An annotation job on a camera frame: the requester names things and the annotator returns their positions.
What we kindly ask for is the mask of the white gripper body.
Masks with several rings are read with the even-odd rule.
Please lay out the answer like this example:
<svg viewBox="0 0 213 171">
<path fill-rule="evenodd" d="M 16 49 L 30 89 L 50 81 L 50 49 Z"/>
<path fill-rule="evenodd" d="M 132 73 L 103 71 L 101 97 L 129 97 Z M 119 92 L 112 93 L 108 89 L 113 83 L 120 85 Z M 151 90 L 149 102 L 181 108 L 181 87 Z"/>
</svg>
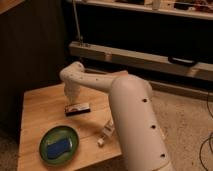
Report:
<svg viewBox="0 0 213 171">
<path fill-rule="evenodd" d="M 80 92 L 80 86 L 77 84 L 66 84 L 64 87 L 64 93 L 70 104 L 74 104 L 78 98 Z"/>
</svg>

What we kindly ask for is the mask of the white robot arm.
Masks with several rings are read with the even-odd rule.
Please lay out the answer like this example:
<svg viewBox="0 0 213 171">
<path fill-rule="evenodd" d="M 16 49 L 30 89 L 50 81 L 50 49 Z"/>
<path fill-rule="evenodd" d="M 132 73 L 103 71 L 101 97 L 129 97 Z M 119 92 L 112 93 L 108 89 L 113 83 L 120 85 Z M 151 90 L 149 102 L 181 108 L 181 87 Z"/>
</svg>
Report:
<svg viewBox="0 0 213 171">
<path fill-rule="evenodd" d="M 132 75 L 86 73 L 80 62 L 60 71 L 64 92 L 74 100 L 75 85 L 108 94 L 109 106 L 128 171 L 175 171 L 153 110 L 152 87 Z"/>
</svg>

